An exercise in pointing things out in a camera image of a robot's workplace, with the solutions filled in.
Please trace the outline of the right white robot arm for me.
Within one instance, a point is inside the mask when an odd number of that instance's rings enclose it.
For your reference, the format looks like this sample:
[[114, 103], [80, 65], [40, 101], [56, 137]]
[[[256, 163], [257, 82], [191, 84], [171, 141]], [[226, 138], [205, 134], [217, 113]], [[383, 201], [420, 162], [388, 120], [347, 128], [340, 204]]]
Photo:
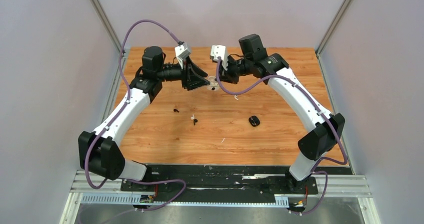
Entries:
[[253, 75], [258, 81], [251, 87], [239, 92], [225, 89], [225, 93], [239, 96], [264, 83], [297, 114], [307, 134], [297, 143], [299, 154], [289, 168], [285, 185], [290, 192], [298, 193], [305, 187], [305, 179], [327, 159], [326, 154], [335, 145], [342, 147], [341, 135], [346, 120], [341, 113], [333, 114], [313, 98], [280, 54], [267, 53], [258, 34], [247, 35], [238, 42], [242, 52], [238, 60], [232, 58], [223, 45], [211, 47], [210, 58], [217, 63], [216, 80], [222, 86], [223, 82], [236, 84], [239, 77]]

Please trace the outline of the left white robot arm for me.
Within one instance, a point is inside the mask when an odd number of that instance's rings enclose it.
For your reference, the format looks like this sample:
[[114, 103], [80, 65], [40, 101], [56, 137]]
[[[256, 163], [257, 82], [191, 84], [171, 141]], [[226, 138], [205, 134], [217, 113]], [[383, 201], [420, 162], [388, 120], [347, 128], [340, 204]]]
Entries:
[[207, 73], [195, 65], [186, 43], [175, 47], [177, 64], [166, 63], [166, 55], [158, 46], [150, 46], [141, 57], [141, 67], [129, 84], [122, 101], [92, 132], [83, 131], [78, 137], [80, 166], [84, 170], [109, 180], [130, 179], [140, 190], [153, 185], [152, 175], [144, 164], [126, 159], [120, 144], [139, 114], [161, 91], [163, 82], [180, 81], [190, 91], [210, 82]]

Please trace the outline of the white earbud charging case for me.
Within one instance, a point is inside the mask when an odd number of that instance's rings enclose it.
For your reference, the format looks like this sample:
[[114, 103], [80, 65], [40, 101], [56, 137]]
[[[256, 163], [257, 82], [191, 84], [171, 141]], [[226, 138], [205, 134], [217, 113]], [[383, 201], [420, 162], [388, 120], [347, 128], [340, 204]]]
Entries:
[[208, 78], [209, 85], [206, 87], [209, 91], [218, 91], [220, 89], [220, 86], [218, 82], [216, 81], [216, 78], [211, 76]]

